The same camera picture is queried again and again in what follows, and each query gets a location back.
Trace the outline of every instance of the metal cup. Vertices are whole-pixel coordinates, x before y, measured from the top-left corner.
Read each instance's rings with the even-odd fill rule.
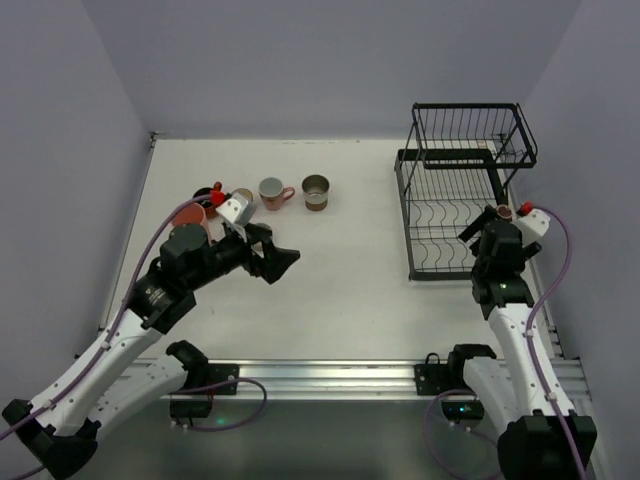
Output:
[[[329,180],[322,175],[309,175],[302,181],[304,203],[309,210],[324,210],[329,202]]]
[[[231,193],[239,193],[240,195],[242,195],[244,198],[246,198],[250,202],[253,202],[253,193],[248,188],[244,188],[244,187],[243,188],[236,188]]]

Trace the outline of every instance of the cup handle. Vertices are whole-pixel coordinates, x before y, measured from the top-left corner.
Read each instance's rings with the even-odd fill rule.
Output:
[[[286,187],[284,190],[284,201],[286,202],[287,200],[290,200],[291,198],[293,198],[293,196],[296,194],[296,189],[293,187]]]

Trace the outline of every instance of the black wire dish rack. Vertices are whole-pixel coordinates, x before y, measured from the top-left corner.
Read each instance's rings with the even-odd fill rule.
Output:
[[[518,104],[416,103],[395,171],[411,280],[470,278],[474,257],[458,235],[536,164],[538,146]]]

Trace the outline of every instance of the orange mug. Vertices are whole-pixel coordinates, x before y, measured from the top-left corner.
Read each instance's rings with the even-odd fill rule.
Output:
[[[192,203],[188,207],[183,208],[178,214],[171,220],[171,225],[178,227],[180,225],[188,225],[195,223],[196,225],[202,225],[207,232],[207,238],[211,243],[211,232],[209,231],[209,222],[207,221],[207,214],[202,208],[202,205],[198,203]]]
[[[280,210],[284,202],[296,194],[295,188],[285,187],[280,180],[274,177],[268,177],[262,180],[258,186],[258,191],[260,192],[260,198],[262,198],[264,206],[272,212]]]

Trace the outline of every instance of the gray wall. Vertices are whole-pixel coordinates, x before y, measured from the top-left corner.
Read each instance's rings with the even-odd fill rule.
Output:
[[[79,1],[0,2],[0,65],[4,406],[95,334],[149,145]],[[15,438],[0,445],[0,478],[35,465]]]
[[[580,1],[83,0],[145,124],[405,135],[415,101],[523,102]]]
[[[640,393],[638,178],[640,4],[588,0],[526,103],[539,164],[521,196],[555,208],[575,236],[574,261],[551,313],[569,355],[580,355],[599,435],[617,478],[637,478]],[[564,257],[545,237],[539,266],[549,285]]]

